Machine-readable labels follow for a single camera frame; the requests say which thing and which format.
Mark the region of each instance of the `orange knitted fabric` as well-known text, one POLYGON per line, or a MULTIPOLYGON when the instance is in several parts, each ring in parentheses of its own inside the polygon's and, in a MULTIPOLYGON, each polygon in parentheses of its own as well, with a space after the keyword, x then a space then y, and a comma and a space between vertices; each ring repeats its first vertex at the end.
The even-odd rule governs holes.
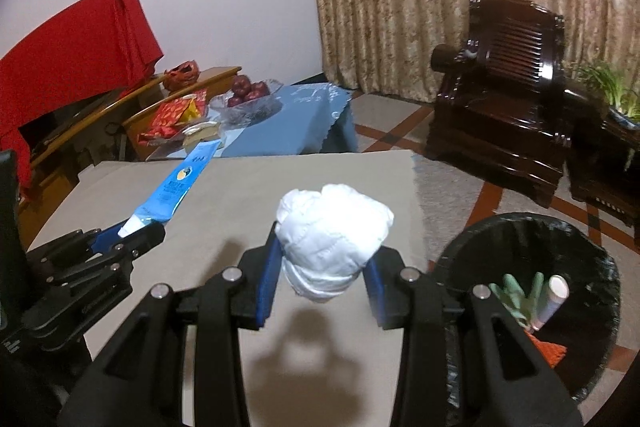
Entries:
POLYGON ((538 348, 542 356, 545 357, 545 360, 551 367, 556 367, 564 356, 566 355, 566 347, 561 346, 560 344, 553 344, 550 342, 539 341, 536 337, 529 333, 529 331, 525 331, 533 345, 538 348))

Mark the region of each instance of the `blue tablecloth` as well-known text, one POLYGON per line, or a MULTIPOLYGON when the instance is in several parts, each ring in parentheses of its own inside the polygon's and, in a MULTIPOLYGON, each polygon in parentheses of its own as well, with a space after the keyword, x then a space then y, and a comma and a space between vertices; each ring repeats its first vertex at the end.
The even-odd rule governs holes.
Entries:
MULTIPOLYGON (((267 120, 226 131, 226 147, 214 157, 286 156, 318 152, 356 152, 351 92, 333 84, 284 86, 277 95, 282 108, 267 120), (331 133, 332 140, 326 140, 331 133)), ((162 146, 148 160, 181 159, 184 149, 162 146)))

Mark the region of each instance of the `trash bag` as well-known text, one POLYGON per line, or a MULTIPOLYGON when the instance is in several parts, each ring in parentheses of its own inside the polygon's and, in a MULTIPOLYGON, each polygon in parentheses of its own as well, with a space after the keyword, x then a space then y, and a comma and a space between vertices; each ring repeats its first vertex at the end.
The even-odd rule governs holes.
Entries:
POLYGON ((620 274, 604 248, 555 217, 499 214, 453 239, 433 276, 462 301, 476 284, 500 285, 505 273, 528 294, 537 271, 569 285, 569 298, 536 336, 567 347, 555 371, 580 403, 600 380, 620 325, 620 274))

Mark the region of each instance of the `metal screw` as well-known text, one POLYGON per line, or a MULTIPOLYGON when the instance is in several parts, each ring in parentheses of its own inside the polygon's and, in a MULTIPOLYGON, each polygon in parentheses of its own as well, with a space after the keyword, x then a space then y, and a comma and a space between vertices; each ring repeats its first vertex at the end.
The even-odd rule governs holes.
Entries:
POLYGON ((156 284, 153 288, 151 288, 151 296, 154 299, 164 299, 167 295, 169 295, 169 292, 171 291, 171 288, 169 288, 169 286, 167 284, 164 284, 163 282, 156 284))
POLYGON ((242 270, 237 266, 230 266, 222 272, 222 279, 227 282, 236 282, 242 277, 242 270))
POLYGON ((407 282, 414 282, 420 279, 420 270, 412 266, 400 270, 400 279, 407 282))
POLYGON ((491 290, 489 286, 485 286, 484 284, 476 284, 473 289, 474 295, 479 299, 488 299, 491 296, 491 290))

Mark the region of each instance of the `dark wooden armchair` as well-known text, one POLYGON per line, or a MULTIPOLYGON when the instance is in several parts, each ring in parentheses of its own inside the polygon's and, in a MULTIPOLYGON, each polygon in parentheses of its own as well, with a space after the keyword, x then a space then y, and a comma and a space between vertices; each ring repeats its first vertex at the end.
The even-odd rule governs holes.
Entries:
POLYGON ((445 73, 427 156, 548 207, 562 177, 574 114, 589 107, 567 86, 564 18, 523 0, 470 0, 461 50, 439 45, 445 73))

